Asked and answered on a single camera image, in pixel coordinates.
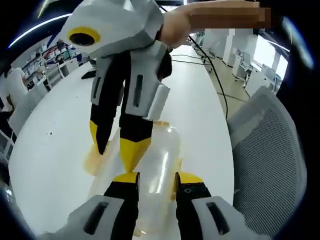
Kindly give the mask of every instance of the white chair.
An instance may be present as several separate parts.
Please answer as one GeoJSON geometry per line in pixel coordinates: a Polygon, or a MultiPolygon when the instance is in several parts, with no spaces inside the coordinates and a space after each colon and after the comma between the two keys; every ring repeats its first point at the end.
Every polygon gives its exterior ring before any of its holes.
{"type": "Polygon", "coordinates": [[[24,99],[18,102],[8,121],[16,136],[19,135],[30,114],[47,93],[44,84],[36,84],[28,91],[24,99]]]}
{"type": "Polygon", "coordinates": [[[252,69],[250,54],[245,51],[242,52],[241,55],[236,57],[232,68],[232,74],[235,76],[235,81],[243,81],[243,87],[245,87],[252,69]]]}
{"type": "Polygon", "coordinates": [[[50,67],[45,72],[45,76],[50,89],[52,89],[61,79],[64,78],[58,63],[50,67]]]}

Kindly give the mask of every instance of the white robot casing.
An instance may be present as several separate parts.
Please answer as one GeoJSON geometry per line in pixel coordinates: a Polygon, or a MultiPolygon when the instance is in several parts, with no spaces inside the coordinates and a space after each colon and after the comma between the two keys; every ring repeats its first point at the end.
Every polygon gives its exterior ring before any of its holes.
{"type": "Polygon", "coordinates": [[[60,38],[91,57],[108,56],[151,45],[164,17],[154,0],[84,0],[67,19],[60,38]],[[94,42],[76,44],[74,34],[94,42]]]}

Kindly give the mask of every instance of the ceiling light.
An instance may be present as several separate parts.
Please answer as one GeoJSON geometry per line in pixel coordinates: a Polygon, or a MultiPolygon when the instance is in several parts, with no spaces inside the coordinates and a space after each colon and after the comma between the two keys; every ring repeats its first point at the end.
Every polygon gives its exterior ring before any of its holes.
{"type": "Polygon", "coordinates": [[[40,16],[44,13],[44,10],[46,9],[47,5],[48,5],[48,1],[49,0],[45,0],[42,4],[42,7],[39,11],[39,14],[38,14],[38,18],[40,18],[40,16]]]}
{"type": "Polygon", "coordinates": [[[39,28],[39,27],[41,27],[41,26],[43,26],[43,25],[45,25],[45,24],[48,24],[48,23],[50,23],[50,22],[52,22],[52,21],[55,21],[55,20],[58,20],[58,19],[62,19],[62,18],[65,18],[65,17],[69,17],[69,16],[71,16],[71,15],[72,15],[72,13],[68,13],[68,14],[65,14],[65,15],[57,16],[57,17],[51,18],[51,19],[49,19],[49,20],[47,20],[47,21],[44,21],[44,22],[42,22],[42,23],[40,23],[40,24],[38,24],[38,25],[30,28],[28,31],[26,31],[26,32],[24,32],[23,34],[21,34],[20,36],[18,36],[18,37],[8,46],[8,49],[9,49],[10,47],[12,47],[13,44],[15,44],[15,43],[18,42],[20,39],[22,39],[25,35],[31,33],[33,30],[35,30],[35,29],[37,29],[37,28],[39,28]]]}

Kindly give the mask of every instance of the black cable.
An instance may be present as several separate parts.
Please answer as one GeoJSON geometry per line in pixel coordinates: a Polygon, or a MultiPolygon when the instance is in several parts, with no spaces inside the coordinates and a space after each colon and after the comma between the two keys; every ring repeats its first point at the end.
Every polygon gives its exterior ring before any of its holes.
{"type": "MultiPolygon", "coordinates": [[[[165,12],[168,12],[163,6],[159,6],[163,11],[165,12]]],[[[221,91],[222,91],[222,94],[223,94],[223,98],[224,98],[224,101],[225,101],[225,119],[228,118],[228,103],[227,103],[227,98],[226,98],[226,95],[225,95],[225,92],[224,92],[224,89],[221,85],[221,82],[220,82],[220,79],[218,77],[218,74],[217,74],[217,71],[215,69],[215,66],[213,64],[213,62],[211,61],[211,58],[205,53],[205,51],[199,46],[198,43],[196,43],[196,41],[189,35],[189,39],[193,42],[193,44],[203,53],[203,55],[208,58],[210,64],[211,64],[211,67],[214,71],[214,74],[215,74],[215,77],[216,79],[218,80],[218,83],[219,83],[219,86],[221,88],[221,91]]]]}
{"type": "Polygon", "coordinates": [[[205,56],[203,56],[203,57],[204,57],[204,59],[203,59],[203,58],[201,58],[201,57],[189,56],[189,55],[185,55],[185,54],[176,54],[176,55],[171,55],[171,56],[172,56],[172,57],[173,57],[173,56],[186,56],[186,57],[193,58],[193,59],[205,60],[205,62],[209,63],[209,61],[208,61],[208,60],[206,60],[205,56]]]}
{"type": "Polygon", "coordinates": [[[172,61],[180,62],[180,63],[188,63],[188,64],[211,65],[209,63],[198,63],[198,62],[193,62],[193,61],[180,61],[180,60],[175,60],[175,59],[172,59],[172,61]]]}

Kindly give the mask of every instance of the robotic arm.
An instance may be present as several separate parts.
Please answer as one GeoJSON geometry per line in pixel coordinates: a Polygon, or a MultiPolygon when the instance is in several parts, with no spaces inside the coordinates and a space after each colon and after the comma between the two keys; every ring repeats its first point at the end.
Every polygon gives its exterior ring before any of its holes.
{"type": "MultiPolygon", "coordinates": [[[[176,218],[182,240],[269,240],[246,227],[244,216],[202,179],[177,172],[176,218]]],[[[117,176],[104,196],[96,195],[70,213],[65,227],[41,240],[131,240],[138,218],[139,173],[117,176]]]]}
{"type": "Polygon", "coordinates": [[[167,46],[157,40],[163,21],[154,0],[84,0],[60,33],[96,58],[90,132],[101,155],[123,97],[120,155],[127,172],[149,147],[153,120],[159,119],[170,91],[161,83],[172,71],[167,46]]]}

